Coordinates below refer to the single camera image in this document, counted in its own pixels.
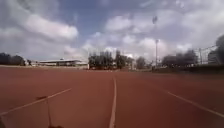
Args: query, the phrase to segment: metal rod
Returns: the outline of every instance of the metal rod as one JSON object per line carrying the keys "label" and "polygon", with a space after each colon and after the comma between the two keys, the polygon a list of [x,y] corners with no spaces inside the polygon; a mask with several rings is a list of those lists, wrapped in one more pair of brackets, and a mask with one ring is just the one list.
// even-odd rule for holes
{"label": "metal rod", "polygon": [[48,98],[46,98],[47,103],[47,113],[48,113],[48,121],[49,121],[49,127],[52,126],[52,120],[51,120],[51,113],[50,113],[50,105],[48,102]]}
{"label": "metal rod", "polygon": [[202,65],[201,48],[199,48],[199,54],[200,54],[200,61],[201,61],[201,65]]}

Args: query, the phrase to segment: pole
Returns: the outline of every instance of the pole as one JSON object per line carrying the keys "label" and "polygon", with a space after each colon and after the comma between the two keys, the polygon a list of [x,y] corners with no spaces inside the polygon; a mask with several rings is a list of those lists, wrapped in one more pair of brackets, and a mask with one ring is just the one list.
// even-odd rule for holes
{"label": "pole", "polygon": [[47,103],[47,113],[48,113],[48,120],[49,120],[49,127],[52,127],[52,120],[51,120],[51,113],[50,113],[50,105],[48,102],[48,99],[46,98],[46,103]]}
{"label": "pole", "polygon": [[201,61],[201,65],[202,65],[201,48],[199,48],[199,55],[200,55],[200,61]]}
{"label": "pole", "polygon": [[49,128],[52,128],[52,120],[51,120],[51,113],[50,113],[50,105],[49,105],[49,101],[48,101],[48,97],[47,96],[41,96],[41,97],[37,97],[36,100],[45,100],[46,104],[47,104],[47,116],[48,116],[48,121],[49,121]]}
{"label": "pole", "polygon": [[158,40],[156,39],[155,40],[155,42],[156,42],[156,67],[157,67],[157,60],[158,60]]}
{"label": "pole", "polygon": [[156,37],[156,32],[157,32],[157,21],[158,21],[158,17],[157,15],[155,14],[155,16],[153,17],[152,19],[152,23],[154,24],[154,33],[155,33],[155,43],[156,43],[156,67],[157,67],[157,54],[158,54],[158,38]]}

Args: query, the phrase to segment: building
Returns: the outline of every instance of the building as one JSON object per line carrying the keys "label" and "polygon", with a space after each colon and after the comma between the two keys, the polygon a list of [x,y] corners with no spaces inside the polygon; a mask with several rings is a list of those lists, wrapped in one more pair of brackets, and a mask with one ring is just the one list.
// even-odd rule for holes
{"label": "building", "polygon": [[217,51],[211,51],[208,54],[208,64],[209,65],[218,65],[218,64],[220,64]]}
{"label": "building", "polygon": [[57,60],[57,61],[41,61],[39,65],[41,66],[76,66],[80,63],[80,60]]}

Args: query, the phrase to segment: fence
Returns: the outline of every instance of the fence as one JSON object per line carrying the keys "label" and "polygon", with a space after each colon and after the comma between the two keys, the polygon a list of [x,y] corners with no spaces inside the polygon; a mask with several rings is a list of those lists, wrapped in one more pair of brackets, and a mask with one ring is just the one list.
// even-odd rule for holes
{"label": "fence", "polygon": [[220,64],[218,55],[215,52],[217,46],[210,46],[207,48],[195,49],[195,53],[198,56],[199,65],[211,65],[211,64]]}

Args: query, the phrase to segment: tree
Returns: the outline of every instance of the tree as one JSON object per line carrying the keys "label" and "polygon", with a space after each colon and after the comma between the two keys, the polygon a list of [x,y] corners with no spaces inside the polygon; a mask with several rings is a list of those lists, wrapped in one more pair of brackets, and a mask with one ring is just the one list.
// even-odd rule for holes
{"label": "tree", "polygon": [[24,66],[25,65],[25,61],[21,56],[12,56],[10,59],[10,64],[11,65],[20,65],[20,66]]}
{"label": "tree", "polygon": [[198,57],[193,50],[188,50],[186,53],[178,53],[176,56],[165,56],[162,61],[163,66],[187,67],[197,64]]}
{"label": "tree", "polygon": [[11,56],[6,53],[0,53],[0,64],[9,65]]}
{"label": "tree", "polygon": [[145,58],[144,57],[139,57],[136,60],[136,64],[137,64],[137,69],[144,69],[145,68]]}
{"label": "tree", "polygon": [[115,61],[118,69],[122,69],[125,66],[126,58],[126,56],[121,55],[119,50],[116,51]]}
{"label": "tree", "polygon": [[165,56],[162,60],[162,65],[170,68],[175,67],[176,65],[176,56]]}
{"label": "tree", "polygon": [[90,68],[97,69],[111,69],[113,65],[113,58],[111,52],[100,52],[100,55],[93,53],[89,56]]}
{"label": "tree", "polygon": [[220,36],[216,41],[217,54],[221,63],[224,63],[224,35]]}
{"label": "tree", "polygon": [[184,54],[184,61],[185,61],[185,66],[195,65],[198,63],[198,57],[196,53],[194,52],[194,50],[188,50]]}
{"label": "tree", "polygon": [[0,64],[25,66],[25,61],[21,56],[18,55],[11,56],[6,53],[0,53]]}
{"label": "tree", "polygon": [[31,66],[31,62],[32,62],[32,61],[31,61],[31,60],[27,60],[27,62],[28,62],[28,64]]}

